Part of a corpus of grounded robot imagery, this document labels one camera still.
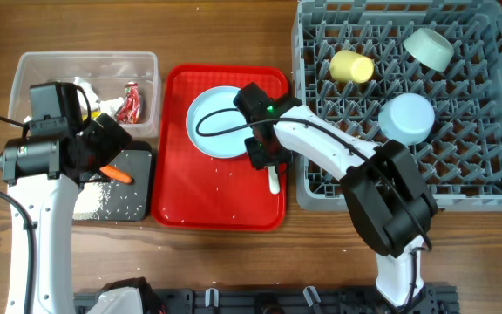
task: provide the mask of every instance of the transparent container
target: transparent container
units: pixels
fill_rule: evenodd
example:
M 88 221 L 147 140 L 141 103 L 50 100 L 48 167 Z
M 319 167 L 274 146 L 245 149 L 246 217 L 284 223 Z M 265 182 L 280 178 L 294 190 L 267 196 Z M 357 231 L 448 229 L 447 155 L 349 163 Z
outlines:
M 31 85 L 51 81 L 73 82 L 80 77 L 92 84 L 102 100 L 125 97 L 125 86 L 139 83 L 143 100 L 140 121 L 121 126 L 133 138 L 158 136 L 162 107 L 158 59 L 152 52 L 139 51 L 47 51 L 26 52 L 18 62 L 10 92 L 9 119 L 24 121 L 31 116 Z

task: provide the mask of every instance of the orange object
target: orange object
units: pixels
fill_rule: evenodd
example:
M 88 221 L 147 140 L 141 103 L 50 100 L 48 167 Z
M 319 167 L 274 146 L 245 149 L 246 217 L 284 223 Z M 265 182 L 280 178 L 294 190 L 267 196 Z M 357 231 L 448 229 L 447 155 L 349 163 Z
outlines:
M 112 166 L 105 166 L 100 168 L 100 171 L 109 176 L 110 178 L 117 180 L 119 182 L 123 182 L 125 184 L 131 184 L 132 182 L 132 177 L 129 174 L 124 173 L 121 170 L 118 170 L 117 168 L 114 168 Z

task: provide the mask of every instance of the gray dish rack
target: gray dish rack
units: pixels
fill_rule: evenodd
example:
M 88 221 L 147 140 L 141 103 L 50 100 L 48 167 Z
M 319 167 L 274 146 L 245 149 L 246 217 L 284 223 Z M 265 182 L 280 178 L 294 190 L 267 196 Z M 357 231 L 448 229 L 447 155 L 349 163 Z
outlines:
M 419 64 L 402 42 L 419 28 L 445 36 L 455 55 L 444 72 Z M 335 82 L 340 50 L 373 58 L 365 84 Z M 295 95 L 344 132 L 383 144 L 377 115 L 404 92 L 436 112 L 430 137 L 410 150 L 438 206 L 502 211 L 502 8 L 494 0 L 304 0 L 292 29 Z M 330 174 L 296 162 L 297 200 L 308 210 L 346 210 Z

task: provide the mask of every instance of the light blue plate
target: light blue plate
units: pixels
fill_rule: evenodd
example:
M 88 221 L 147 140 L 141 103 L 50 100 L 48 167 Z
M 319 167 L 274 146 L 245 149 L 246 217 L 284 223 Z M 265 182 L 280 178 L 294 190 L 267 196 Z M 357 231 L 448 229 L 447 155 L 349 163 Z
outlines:
M 233 158 L 245 153 L 244 140 L 253 136 L 250 127 L 214 137 L 199 136 L 195 130 L 199 120 L 207 114 L 220 109 L 235 108 L 234 98 L 239 90 L 233 86 L 211 88 L 199 95 L 189 107 L 186 120 L 187 135 L 202 153 L 215 158 Z M 218 113 L 206 119 L 200 125 L 200 131 L 219 132 L 245 123 L 245 118 L 240 112 Z

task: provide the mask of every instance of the wooden table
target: wooden table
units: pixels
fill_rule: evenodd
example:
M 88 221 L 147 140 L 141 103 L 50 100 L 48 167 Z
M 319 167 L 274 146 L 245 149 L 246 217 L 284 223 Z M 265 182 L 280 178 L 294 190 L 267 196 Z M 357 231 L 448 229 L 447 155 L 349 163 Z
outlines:
M 163 81 L 182 63 L 272 65 L 288 76 L 291 71 L 295 0 L 61 3 L 72 4 L 0 5 L 0 115 L 7 115 L 17 62 L 26 51 L 153 51 Z M 0 123 L 0 152 L 17 136 L 17 129 Z M 373 284 L 375 255 L 349 215 L 301 210 L 295 178 L 290 181 L 287 218 L 272 233 L 166 229 L 152 218 L 75 224 L 74 290 L 96 291 L 134 276 L 145 276 L 154 288 L 196 290 Z M 435 249 L 423 256 L 424 279 L 457 285 L 463 313 L 502 313 L 502 214 L 439 214 L 430 236 Z M 9 205 L 0 201 L 0 313 L 10 246 Z

